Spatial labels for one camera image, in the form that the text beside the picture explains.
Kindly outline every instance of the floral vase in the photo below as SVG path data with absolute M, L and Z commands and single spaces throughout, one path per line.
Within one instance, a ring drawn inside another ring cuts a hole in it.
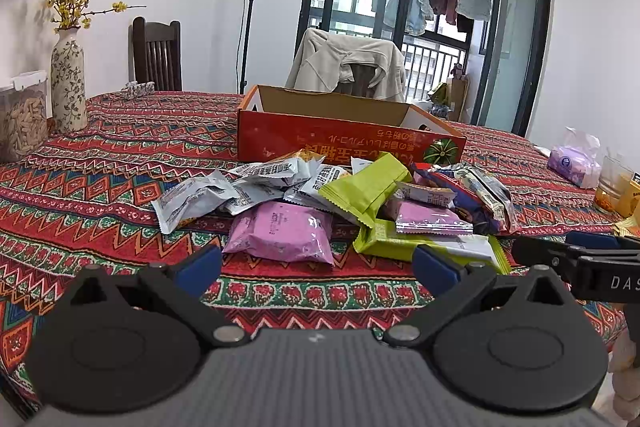
M 51 54 L 51 108 L 56 131 L 80 131 L 87 126 L 84 93 L 84 50 L 78 28 L 60 30 Z

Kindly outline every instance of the cardboard box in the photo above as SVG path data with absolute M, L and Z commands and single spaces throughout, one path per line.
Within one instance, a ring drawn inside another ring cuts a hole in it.
M 409 103 L 254 86 L 238 108 L 238 159 L 262 162 L 302 148 L 333 165 L 380 151 L 412 162 L 460 161 L 466 137 Z
M 450 121 L 460 121 L 460 114 L 465 105 L 466 90 L 469 86 L 469 77 L 465 75 L 462 78 L 447 79 L 447 105 L 451 112 L 447 117 Z

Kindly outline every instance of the blue gripper pad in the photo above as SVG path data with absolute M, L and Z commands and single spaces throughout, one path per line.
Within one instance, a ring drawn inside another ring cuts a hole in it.
M 220 276 L 222 252 L 209 247 L 175 266 L 174 282 L 188 294 L 200 298 Z
M 594 250 L 615 250 L 620 248 L 617 238 L 613 235 L 590 232 L 569 232 L 564 242 L 576 247 L 593 248 Z
M 466 273 L 465 268 L 437 253 L 427 245 L 414 250 L 412 259 L 414 276 L 434 297 L 449 291 Z

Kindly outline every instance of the clothing on chair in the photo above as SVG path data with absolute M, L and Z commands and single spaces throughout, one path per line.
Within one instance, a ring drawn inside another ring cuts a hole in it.
M 308 28 L 285 87 L 333 92 L 339 82 L 354 82 L 351 64 L 376 68 L 373 98 L 404 102 L 404 56 L 391 41 L 330 34 Z

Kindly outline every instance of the table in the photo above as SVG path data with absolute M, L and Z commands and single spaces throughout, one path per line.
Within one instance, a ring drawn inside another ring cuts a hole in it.
M 224 244 L 231 217 L 209 215 L 163 237 L 150 202 L 182 179 L 236 165 L 240 100 L 188 92 L 131 102 L 119 93 L 100 95 L 88 103 L 86 130 L 53 137 L 20 164 L 0 166 L 0 386 L 23 414 L 37 407 L 24 354 L 76 271 L 97 263 L 109 273 L 133 273 Z M 510 188 L 523 233 L 611 230 L 616 218 L 591 206 L 593 191 L 548 171 L 529 141 L 456 125 L 468 137 L 465 159 Z M 222 277 L 202 300 L 250 332 L 270 326 L 380 333 L 431 296 L 409 264 L 353 251 L 356 232 L 347 223 L 334 226 L 334 267 L 227 255 Z M 511 240 L 500 241 L 509 252 Z M 623 315 L 603 303 L 584 307 L 610 344 Z

